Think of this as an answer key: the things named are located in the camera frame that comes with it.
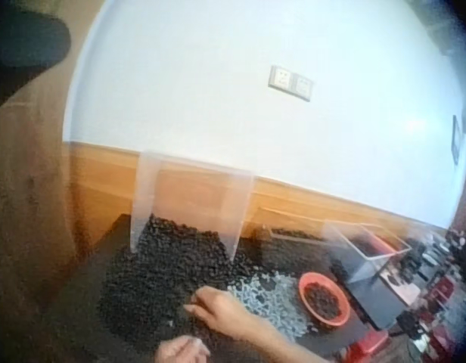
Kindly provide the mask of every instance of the orange bowl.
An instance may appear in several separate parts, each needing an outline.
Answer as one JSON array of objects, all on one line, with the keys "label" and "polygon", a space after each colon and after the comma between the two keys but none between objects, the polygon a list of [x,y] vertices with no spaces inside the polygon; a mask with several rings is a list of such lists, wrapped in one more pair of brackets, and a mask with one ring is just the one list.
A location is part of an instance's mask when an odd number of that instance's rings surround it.
[{"label": "orange bowl", "polygon": [[[339,310],[340,315],[336,316],[334,319],[327,320],[317,314],[315,310],[308,304],[307,299],[305,297],[305,290],[307,285],[310,284],[319,284],[325,288],[327,288],[332,294],[337,297],[339,301]],[[299,292],[300,298],[303,301],[303,304],[309,310],[309,312],[314,315],[314,317],[324,324],[331,325],[332,327],[339,327],[346,323],[349,319],[351,313],[351,307],[349,305],[349,301],[346,298],[346,294],[333,282],[330,278],[326,278],[324,275],[316,274],[315,272],[307,272],[303,274],[299,281]]]}]

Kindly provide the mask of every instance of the black granule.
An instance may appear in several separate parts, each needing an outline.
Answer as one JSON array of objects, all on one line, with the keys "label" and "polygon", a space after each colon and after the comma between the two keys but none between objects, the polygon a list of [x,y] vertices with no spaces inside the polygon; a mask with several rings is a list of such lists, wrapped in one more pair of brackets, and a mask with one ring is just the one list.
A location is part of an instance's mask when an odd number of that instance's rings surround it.
[{"label": "black granule", "polygon": [[376,247],[374,247],[371,242],[366,240],[363,236],[357,236],[349,240],[367,257],[379,256],[381,254],[381,252],[378,251]]},{"label": "black granule", "polygon": [[304,238],[307,240],[318,240],[316,236],[310,233],[306,233],[304,231],[300,230],[290,230],[290,229],[284,229],[284,228],[272,228],[272,232],[275,234],[280,234],[282,236],[287,236],[287,237],[296,237],[296,238]]},{"label": "black granule", "polygon": [[326,287],[314,283],[305,289],[307,303],[324,319],[332,320],[340,315],[339,300]]},{"label": "black granule", "polygon": [[185,312],[193,292],[204,285],[220,290],[253,273],[268,272],[237,251],[231,263],[219,235],[151,216],[137,253],[121,250],[107,270],[98,313],[108,329],[138,351],[153,352],[160,341],[181,334],[200,337],[210,350],[232,342]]}]

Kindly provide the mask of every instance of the transparent plastic box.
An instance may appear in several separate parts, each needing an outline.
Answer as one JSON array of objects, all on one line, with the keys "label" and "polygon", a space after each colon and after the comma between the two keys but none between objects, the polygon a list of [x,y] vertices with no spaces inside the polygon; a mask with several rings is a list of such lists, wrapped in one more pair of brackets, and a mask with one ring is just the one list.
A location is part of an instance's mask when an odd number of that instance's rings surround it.
[{"label": "transparent plastic box", "polygon": [[139,237],[154,214],[200,231],[217,231],[233,259],[252,188],[253,174],[248,171],[152,151],[141,153],[132,205],[131,251],[137,251]]},{"label": "transparent plastic box", "polygon": [[330,273],[329,256],[335,246],[323,238],[325,221],[266,208],[259,208],[252,221],[257,258],[266,268],[298,276]]},{"label": "transparent plastic box", "polygon": [[411,249],[378,225],[326,221],[324,239],[343,247],[333,249],[332,258],[340,263],[348,283],[374,276],[393,256]]},{"label": "transparent plastic box", "polygon": [[282,212],[276,209],[259,208],[253,222],[260,227],[261,239],[282,239],[305,244],[330,244],[323,241],[325,221]]}]

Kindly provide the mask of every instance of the wooden panel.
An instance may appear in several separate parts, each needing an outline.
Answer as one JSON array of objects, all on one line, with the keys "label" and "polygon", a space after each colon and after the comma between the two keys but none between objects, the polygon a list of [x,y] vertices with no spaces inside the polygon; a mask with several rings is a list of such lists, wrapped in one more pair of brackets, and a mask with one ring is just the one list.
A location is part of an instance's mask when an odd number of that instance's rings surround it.
[{"label": "wooden panel", "polygon": [[[131,213],[138,155],[130,151],[89,144],[65,144],[70,158],[73,224],[85,249],[96,242],[122,213]],[[244,220],[247,237],[259,222],[260,209],[274,209],[311,219],[334,219],[381,225],[405,237],[412,219],[314,191],[257,178]],[[438,233],[441,228],[429,226]]]}]

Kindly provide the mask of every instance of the wall socket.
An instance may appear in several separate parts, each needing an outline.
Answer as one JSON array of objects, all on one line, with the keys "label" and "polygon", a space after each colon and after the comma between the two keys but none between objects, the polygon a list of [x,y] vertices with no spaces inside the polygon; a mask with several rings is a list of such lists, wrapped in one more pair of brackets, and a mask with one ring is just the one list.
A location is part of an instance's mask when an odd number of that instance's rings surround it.
[{"label": "wall socket", "polygon": [[313,81],[279,66],[270,70],[269,87],[286,92],[290,95],[310,101]]}]

